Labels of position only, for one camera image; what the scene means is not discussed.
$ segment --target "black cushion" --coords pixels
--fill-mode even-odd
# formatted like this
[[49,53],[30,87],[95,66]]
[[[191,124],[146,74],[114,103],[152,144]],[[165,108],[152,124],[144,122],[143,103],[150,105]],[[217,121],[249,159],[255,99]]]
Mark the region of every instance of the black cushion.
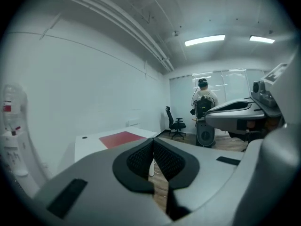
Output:
[[171,130],[177,130],[177,129],[183,129],[183,128],[186,128],[185,123],[174,123],[174,124],[170,127]]

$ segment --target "black office chair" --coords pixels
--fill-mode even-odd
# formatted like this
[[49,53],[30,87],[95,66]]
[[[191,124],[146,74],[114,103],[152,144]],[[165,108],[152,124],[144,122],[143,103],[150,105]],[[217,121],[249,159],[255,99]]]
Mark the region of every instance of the black office chair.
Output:
[[173,117],[171,116],[171,113],[170,113],[170,107],[166,106],[165,110],[166,110],[166,113],[168,115],[170,130],[176,130],[175,132],[170,132],[169,133],[169,134],[174,134],[171,137],[171,139],[173,139],[176,135],[179,135],[184,140],[184,137],[182,136],[182,134],[186,135],[186,133],[185,132],[179,132],[181,129],[186,128],[185,123],[182,123],[183,121],[180,121],[180,119],[183,119],[183,118],[182,117],[177,118],[176,123],[174,123],[174,119],[173,119]]

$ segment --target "white wall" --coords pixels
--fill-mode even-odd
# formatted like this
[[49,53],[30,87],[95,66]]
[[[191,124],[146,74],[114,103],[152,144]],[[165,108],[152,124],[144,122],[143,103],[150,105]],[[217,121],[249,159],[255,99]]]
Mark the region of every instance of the white wall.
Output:
[[[165,74],[164,84],[166,86],[166,105],[171,106],[170,104],[170,84],[169,80],[173,78],[178,78],[181,76],[192,75],[194,73],[204,73],[204,72],[212,72],[216,70],[225,70],[225,69],[263,69],[263,70],[271,70],[276,65],[274,65],[273,60],[263,60],[258,58],[234,58],[234,59],[225,59],[225,60],[217,60],[217,61],[208,61],[206,63],[195,64],[190,66],[182,66],[180,68],[175,69],[174,71]],[[165,116],[165,127],[168,127],[168,118]]]
[[10,82],[25,90],[33,146],[53,175],[77,135],[122,128],[130,119],[142,129],[165,129],[163,76],[141,47],[98,14],[63,0],[33,0],[8,29],[1,94]]

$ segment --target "fluorescent light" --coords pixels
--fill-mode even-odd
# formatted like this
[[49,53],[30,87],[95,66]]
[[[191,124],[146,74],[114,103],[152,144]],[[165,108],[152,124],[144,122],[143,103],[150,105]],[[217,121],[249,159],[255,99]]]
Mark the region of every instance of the fluorescent light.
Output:
[[250,41],[264,42],[264,43],[273,43],[273,42],[275,42],[275,40],[266,39],[266,38],[262,38],[262,37],[256,37],[256,36],[251,36]]
[[206,73],[193,73],[192,76],[200,75],[200,74],[208,74],[208,73],[213,73],[213,72],[206,72]]
[[212,41],[220,41],[224,40],[225,35],[215,35],[215,36],[210,36],[210,37],[204,37],[204,38],[199,38],[195,40],[189,40],[185,42],[186,46],[198,44],[198,43],[206,43],[206,42],[212,42]]
[[244,69],[229,70],[229,72],[245,71]]
[[208,79],[208,78],[211,78],[211,76],[200,77],[200,78],[194,78],[194,80],[199,80],[199,79]]

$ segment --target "white shirt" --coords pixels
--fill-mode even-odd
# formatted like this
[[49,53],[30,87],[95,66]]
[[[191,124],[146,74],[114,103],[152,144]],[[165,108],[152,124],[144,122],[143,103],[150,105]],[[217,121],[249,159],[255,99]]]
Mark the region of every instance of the white shirt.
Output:
[[218,105],[218,98],[217,98],[216,94],[214,92],[212,92],[211,90],[208,90],[208,89],[199,90],[197,93],[195,93],[195,95],[193,96],[192,102],[194,102],[196,100],[200,100],[202,96],[208,96],[209,98],[211,98],[213,106]]

